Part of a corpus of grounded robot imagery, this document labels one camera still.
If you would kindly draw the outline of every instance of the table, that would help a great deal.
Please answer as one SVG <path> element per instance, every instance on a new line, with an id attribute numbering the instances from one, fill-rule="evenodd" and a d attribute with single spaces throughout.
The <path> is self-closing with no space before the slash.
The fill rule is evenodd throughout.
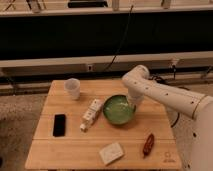
<path id="1" fill-rule="evenodd" d="M 109 124 L 103 113 L 95 124 L 83 133 L 81 118 L 95 99 L 106 100 L 112 95 L 127 94 L 120 79 L 81 80 L 78 101 L 65 92 L 64 81 L 53 81 L 32 140 L 26 169 L 180 169 L 181 161 L 164 106 L 145 97 L 134 119 L 117 127 Z M 67 116 L 64 137 L 52 136 L 54 114 Z M 147 158 L 142 148 L 150 133 L 155 135 L 154 148 Z M 119 142 L 125 155 L 105 166 L 99 151 Z"/>

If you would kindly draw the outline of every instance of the phone screen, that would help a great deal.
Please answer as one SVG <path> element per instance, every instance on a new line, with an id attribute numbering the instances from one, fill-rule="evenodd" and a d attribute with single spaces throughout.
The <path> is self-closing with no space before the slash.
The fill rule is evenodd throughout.
<path id="1" fill-rule="evenodd" d="M 65 135 L 65 114 L 56 114 L 54 118 L 53 136 L 59 137 Z"/>

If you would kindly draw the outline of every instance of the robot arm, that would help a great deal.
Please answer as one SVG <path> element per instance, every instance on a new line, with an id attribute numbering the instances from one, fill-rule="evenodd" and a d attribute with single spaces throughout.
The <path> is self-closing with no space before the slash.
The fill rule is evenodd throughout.
<path id="1" fill-rule="evenodd" d="M 194 119 L 194 139 L 188 170 L 213 170 L 213 97 L 147 80 L 149 71 L 139 65 L 125 74 L 123 84 L 128 88 L 130 105 L 139 105 L 142 96 L 169 106 Z"/>
<path id="2" fill-rule="evenodd" d="M 122 78 L 128 88 L 128 100 L 138 105 L 143 95 L 169 106 L 176 111 L 195 119 L 197 110 L 205 106 L 212 98 L 205 94 L 187 91 L 147 80 L 149 71 L 145 66 L 138 65 Z"/>

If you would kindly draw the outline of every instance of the green bowl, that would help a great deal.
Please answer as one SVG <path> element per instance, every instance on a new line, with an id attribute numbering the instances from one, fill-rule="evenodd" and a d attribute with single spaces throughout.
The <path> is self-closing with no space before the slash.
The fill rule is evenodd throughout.
<path id="1" fill-rule="evenodd" d="M 103 113 L 111 124 L 122 125 L 133 118 L 135 109 L 129 106 L 126 96 L 115 95 L 104 103 Z"/>

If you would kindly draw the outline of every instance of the gray floor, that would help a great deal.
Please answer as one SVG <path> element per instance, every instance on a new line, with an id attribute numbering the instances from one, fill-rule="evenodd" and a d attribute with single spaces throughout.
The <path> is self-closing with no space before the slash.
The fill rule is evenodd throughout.
<path id="1" fill-rule="evenodd" d="M 186 87 L 213 95 L 212 84 Z M 0 97 L 0 156 L 3 157 L 1 171 L 25 171 L 24 164 L 46 96 L 39 94 Z M 172 123 L 176 112 L 168 109 L 168 113 Z M 183 166 L 187 165 L 193 123 L 191 119 L 181 115 L 178 124 L 173 128 Z"/>

